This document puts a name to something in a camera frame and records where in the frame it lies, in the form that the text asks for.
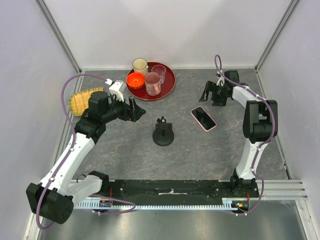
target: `pink phone case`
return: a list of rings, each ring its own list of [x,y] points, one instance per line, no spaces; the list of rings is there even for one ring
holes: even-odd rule
[[[214,127],[210,128],[209,130],[206,130],[206,129],[201,125],[201,123],[198,121],[198,119],[192,114],[192,111],[195,110],[195,109],[197,109],[197,108],[202,108],[202,110],[205,111],[206,114],[208,114],[208,116],[209,116],[209,117],[212,119],[212,121],[215,123],[215,126],[214,126]],[[205,132],[209,132],[209,131],[211,131],[212,129],[216,128],[216,126],[217,126],[216,121],[210,116],[210,114],[209,114],[202,106],[197,106],[197,107],[195,107],[194,109],[192,109],[192,110],[190,111],[190,113],[191,113],[192,117],[196,120],[196,122],[202,127],[202,129],[203,129]]]

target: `phone screen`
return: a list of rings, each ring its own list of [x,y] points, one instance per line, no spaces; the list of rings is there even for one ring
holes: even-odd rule
[[[195,109],[191,110],[191,114],[206,131],[209,131],[210,129],[213,129],[215,126],[217,126],[216,122],[201,106],[198,106]]]

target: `glass cup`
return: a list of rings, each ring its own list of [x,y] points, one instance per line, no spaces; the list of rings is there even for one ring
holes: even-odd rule
[[[163,65],[155,65],[152,69],[151,72],[157,73],[160,75],[160,82],[163,84],[165,82],[166,78],[166,67]]]
[[[157,96],[161,92],[161,78],[156,72],[149,72],[145,75],[145,88],[146,93],[150,96]]]
[[[136,73],[142,73],[144,76],[148,73],[148,62],[143,58],[134,60],[132,66]]]

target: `black phone screen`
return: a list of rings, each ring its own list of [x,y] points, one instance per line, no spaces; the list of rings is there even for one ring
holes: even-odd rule
[[[201,106],[193,109],[191,111],[191,114],[196,118],[196,120],[202,125],[205,130],[210,130],[217,125]]]

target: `pink mug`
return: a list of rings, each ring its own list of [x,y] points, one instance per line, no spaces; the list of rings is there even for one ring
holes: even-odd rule
[[[161,77],[156,72],[149,72],[145,75],[146,93],[150,96],[157,96],[161,92]]]

